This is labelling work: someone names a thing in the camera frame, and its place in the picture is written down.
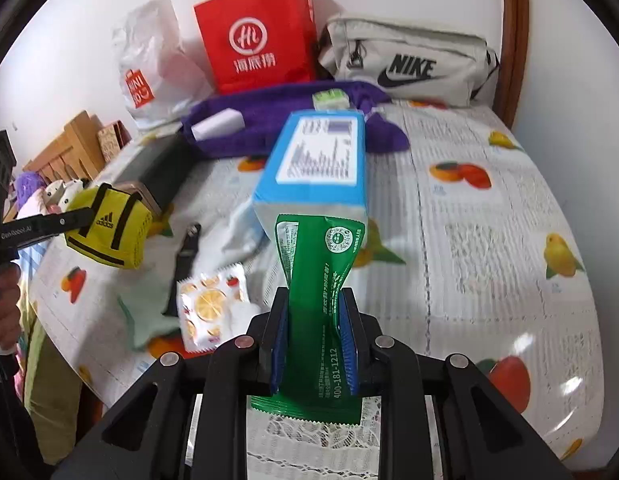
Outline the person's left hand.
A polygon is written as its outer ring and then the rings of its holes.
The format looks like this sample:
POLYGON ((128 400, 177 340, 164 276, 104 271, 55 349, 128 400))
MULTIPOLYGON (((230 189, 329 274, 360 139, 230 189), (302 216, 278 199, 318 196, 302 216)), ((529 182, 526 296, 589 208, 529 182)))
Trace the person's left hand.
POLYGON ((21 269, 16 263, 0 266, 0 351, 4 353, 15 348, 22 333, 21 311, 18 308, 20 277, 21 269))

